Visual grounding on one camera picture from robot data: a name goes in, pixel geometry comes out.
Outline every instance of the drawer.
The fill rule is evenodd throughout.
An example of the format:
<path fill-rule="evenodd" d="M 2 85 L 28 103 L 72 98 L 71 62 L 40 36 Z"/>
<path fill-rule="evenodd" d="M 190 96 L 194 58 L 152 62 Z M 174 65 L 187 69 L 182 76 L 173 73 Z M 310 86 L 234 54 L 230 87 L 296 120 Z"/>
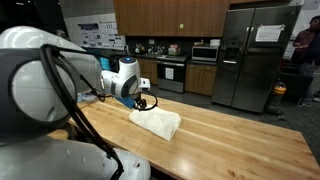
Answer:
<path fill-rule="evenodd" d="M 217 71 L 216 66 L 209 66 L 209 65 L 201 65 L 202 71 Z"/>

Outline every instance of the folded cloth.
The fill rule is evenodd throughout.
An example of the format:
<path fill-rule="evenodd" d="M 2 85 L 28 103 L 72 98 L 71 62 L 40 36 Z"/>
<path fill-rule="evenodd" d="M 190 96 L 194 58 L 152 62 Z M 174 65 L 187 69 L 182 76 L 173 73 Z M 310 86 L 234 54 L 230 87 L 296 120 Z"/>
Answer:
<path fill-rule="evenodd" d="M 181 123 L 178 113 L 155 107 L 149 111 L 134 110 L 129 119 L 138 126 L 170 141 Z"/>

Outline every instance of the refrigerator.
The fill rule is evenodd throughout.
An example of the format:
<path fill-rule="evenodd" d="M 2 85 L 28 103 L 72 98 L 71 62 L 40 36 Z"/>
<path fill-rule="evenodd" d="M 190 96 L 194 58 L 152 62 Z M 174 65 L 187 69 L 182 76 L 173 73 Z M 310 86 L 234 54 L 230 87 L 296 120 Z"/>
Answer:
<path fill-rule="evenodd" d="M 227 11 L 212 102 L 262 113 L 301 6 Z"/>

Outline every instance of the paper sign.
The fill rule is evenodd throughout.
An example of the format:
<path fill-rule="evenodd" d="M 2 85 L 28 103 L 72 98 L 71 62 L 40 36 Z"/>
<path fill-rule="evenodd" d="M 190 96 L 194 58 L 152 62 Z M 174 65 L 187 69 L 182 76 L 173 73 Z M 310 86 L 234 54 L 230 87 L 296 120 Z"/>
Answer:
<path fill-rule="evenodd" d="M 257 42 L 278 42 L 284 25 L 260 26 L 256 36 Z"/>
<path fill-rule="evenodd" d="M 166 68 L 166 79 L 173 80 L 173 69 L 172 68 Z"/>

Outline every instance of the wooden table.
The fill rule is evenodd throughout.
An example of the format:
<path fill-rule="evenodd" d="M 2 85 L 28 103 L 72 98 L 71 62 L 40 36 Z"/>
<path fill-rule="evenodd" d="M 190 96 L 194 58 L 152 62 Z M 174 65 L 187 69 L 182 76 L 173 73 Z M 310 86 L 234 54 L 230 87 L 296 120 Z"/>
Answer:
<path fill-rule="evenodd" d="M 178 179 L 320 178 L 319 165 L 297 131 L 159 98 L 160 108 L 182 118 L 168 142 L 133 124 L 132 110 L 115 99 L 80 107 L 108 143 Z"/>

